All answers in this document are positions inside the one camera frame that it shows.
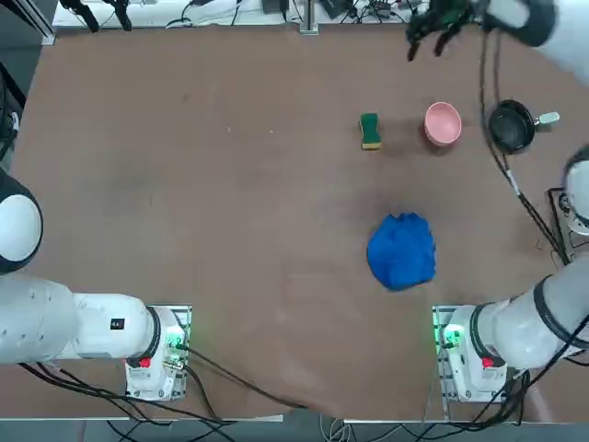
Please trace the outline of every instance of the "red button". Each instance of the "red button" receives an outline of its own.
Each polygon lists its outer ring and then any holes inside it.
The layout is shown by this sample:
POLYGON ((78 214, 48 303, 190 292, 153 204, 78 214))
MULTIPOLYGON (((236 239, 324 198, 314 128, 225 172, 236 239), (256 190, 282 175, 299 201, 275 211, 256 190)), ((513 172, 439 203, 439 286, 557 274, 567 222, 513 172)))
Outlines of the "red button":
POLYGON ((481 361, 483 368, 489 368, 490 366, 493 366, 493 360, 490 357, 483 357, 481 361))

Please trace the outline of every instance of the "green led light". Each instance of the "green led light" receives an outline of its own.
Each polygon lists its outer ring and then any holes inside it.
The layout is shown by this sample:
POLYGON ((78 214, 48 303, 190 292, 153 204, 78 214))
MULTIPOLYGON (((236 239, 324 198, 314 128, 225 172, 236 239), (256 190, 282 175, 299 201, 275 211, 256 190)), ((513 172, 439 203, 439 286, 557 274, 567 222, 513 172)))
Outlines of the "green led light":
POLYGON ((452 344, 454 347, 460 345, 460 337, 464 332, 464 327, 456 324, 448 324, 444 329, 444 338, 447 343, 452 344))

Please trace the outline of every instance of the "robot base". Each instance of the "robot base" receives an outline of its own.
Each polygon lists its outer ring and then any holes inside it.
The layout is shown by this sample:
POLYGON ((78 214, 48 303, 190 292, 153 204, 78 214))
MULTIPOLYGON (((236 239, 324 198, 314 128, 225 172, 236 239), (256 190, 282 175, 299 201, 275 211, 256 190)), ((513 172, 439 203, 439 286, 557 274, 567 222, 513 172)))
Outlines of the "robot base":
POLYGON ((188 345, 191 336, 190 306, 151 306, 161 323, 159 346, 148 366, 125 363, 127 396, 146 401, 174 401, 186 396, 188 352, 174 347, 188 345))
MULTIPOLYGON (((474 306, 435 306, 433 325, 442 393, 450 401, 489 402, 505 384, 507 367, 484 367, 470 336, 474 306)), ((495 401, 500 402, 502 395, 495 401)))

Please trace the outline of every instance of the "floor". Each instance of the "floor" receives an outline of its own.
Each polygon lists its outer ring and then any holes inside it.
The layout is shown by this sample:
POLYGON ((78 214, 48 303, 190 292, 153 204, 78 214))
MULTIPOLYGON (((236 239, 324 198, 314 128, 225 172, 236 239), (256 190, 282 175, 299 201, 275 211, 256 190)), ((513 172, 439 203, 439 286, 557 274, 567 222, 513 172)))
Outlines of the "floor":
MULTIPOLYGON (((50 17, 56 0, 40 2, 43 12, 50 17)), ((27 92, 40 54, 40 38, 36 33, 19 22, 8 11, 0 8, 0 59, 6 64, 20 87, 27 92)), ((129 422, 115 422, 121 431, 127 431, 129 422)), ((394 425, 355 425, 359 441, 378 438, 394 425)), ((409 425, 418 432, 419 424, 409 425)), ((439 429, 441 435, 445 429, 439 429)), ((284 417, 282 424, 244 422, 236 424, 226 432, 237 441, 320 441, 322 439, 318 426, 318 415, 311 412, 293 412, 284 417)), ((185 441, 204 433, 201 423, 177 422, 171 427, 153 427, 143 425, 133 432, 133 437, 140 441, 185 441)), ((52 439, 62 441, 98 442, 115 441, 119 437, 102 421, 1 421, 0 439, 5 442, 39 440, 52 434, 52 439)), ((454 436, 454 440, 470 441, 532 441, 554 440, 561 442, 583 440, 589 436, 589 425, 523 425, 513 427, 503 425, 477 434, 454 436)), ((411 441, 413 438, 402 430, 388 440, 411 441)), ((209 436, 207 440, 223 440, 219 436, 209 436)))

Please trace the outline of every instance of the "black frying pan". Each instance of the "black frying pan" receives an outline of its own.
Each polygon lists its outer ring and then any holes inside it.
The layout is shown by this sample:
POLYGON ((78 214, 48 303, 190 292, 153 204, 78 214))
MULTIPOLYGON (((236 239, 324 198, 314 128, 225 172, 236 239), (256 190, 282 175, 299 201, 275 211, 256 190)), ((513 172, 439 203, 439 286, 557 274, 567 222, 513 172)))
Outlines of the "black frying pan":
POLYGON ((519 101, 506 99, 499 103, 489 118, 493 142, 507 155, 521 154, 534 141, 538 126, 557 122, 557 112, 535 119, 519 101))

